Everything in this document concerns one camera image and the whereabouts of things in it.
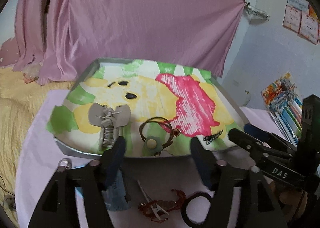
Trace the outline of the person's right hand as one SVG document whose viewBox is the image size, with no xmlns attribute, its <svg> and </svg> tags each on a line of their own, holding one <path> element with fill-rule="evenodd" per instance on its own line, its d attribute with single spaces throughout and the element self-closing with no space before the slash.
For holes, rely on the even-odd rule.
<svg viewBox="0 0 320 228">
<path fill-rule="evenodd" d="M 287 222 L 302 216 L 308 201 L 308 194 L 305 191 L 276 181 L 270 183 L 270 189 L 278 200 Z"/>
</svg>

